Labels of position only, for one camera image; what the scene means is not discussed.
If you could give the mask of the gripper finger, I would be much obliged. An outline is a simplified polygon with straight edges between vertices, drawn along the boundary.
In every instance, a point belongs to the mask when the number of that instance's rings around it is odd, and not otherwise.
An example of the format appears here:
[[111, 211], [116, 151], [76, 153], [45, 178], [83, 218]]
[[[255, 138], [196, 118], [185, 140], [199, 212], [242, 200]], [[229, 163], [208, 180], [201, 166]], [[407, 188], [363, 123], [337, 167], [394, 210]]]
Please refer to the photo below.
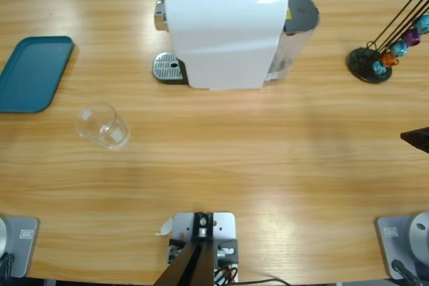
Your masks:
[[429, 128], [421, 128], [403, 132], [400, 137], [411, 146], [424, 152], [429, 152]]

